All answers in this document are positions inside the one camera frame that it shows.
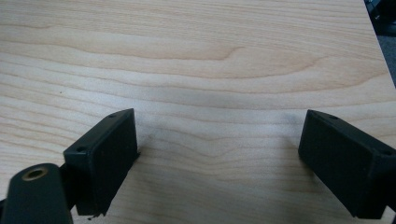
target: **black object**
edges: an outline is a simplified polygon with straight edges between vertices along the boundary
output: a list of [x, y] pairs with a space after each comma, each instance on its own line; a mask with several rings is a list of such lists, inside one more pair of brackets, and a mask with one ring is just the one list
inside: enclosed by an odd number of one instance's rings
[[377, 35], [396, 36], [396, 0], [364, 0]]
[[79, 215], [105, 215], [138, 156], [134, 110], [109, 115], [64, 151], [61, 168], [43, 163], [14, 175], [1, 223], [72, 223], [74, 205]]
[[396, 211], [396, 150], [347, 122], [308, 110], [300, 158], [360, 218]]

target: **rectangular black block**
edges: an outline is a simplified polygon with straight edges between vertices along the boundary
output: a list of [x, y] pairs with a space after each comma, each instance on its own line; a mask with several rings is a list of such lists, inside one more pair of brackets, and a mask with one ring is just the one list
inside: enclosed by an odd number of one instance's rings
[[381, 218], [385, 178], [396, 170], [392, 147], [337, 117], [308, 110], [299, 154], [352, 216]]
[[69, 147], [64, 159], [78, 182], [78, 213], [105, 215], [137, 157], [133, 109], [105, 117]]

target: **black plastic part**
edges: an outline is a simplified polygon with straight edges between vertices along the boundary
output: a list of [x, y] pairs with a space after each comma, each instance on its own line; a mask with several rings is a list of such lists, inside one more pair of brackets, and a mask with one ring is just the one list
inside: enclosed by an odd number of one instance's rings
[[300, 158], [360, 218], [381, 218], [395, 209], [396, 150], [347, 122], [308, 110]]
[[38, 164], [12, 177], [2, 224], [72, 222], [58, 166]]
[[138, 155], [133, 109], [102, 119], [65, 150], [66, 175], [78, 184], [69, 185], [77, 197], [66, 194], [68, 201], [77, 198], [78, 214], [105, 215]]

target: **wood grain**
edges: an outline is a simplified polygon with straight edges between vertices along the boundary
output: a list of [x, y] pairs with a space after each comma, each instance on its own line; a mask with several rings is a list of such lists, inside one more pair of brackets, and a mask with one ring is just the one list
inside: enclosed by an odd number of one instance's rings
[[134, 108], [142, 155], [75, 223], [390, 223], [350, 216], [298, 158], [306, 109], [396, 147], [363, 1], [0, 2], [0, 196]]

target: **light wood surface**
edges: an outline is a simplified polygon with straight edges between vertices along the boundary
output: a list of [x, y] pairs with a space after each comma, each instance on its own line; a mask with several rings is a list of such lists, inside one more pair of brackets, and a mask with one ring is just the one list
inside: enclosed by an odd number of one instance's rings
[[363, 0], [0, 2], [0, 196], [107, 114], [142, 155], [75, 223], [390, 223], [350, 216], [299, 160], [306, 109], [396, 147]]

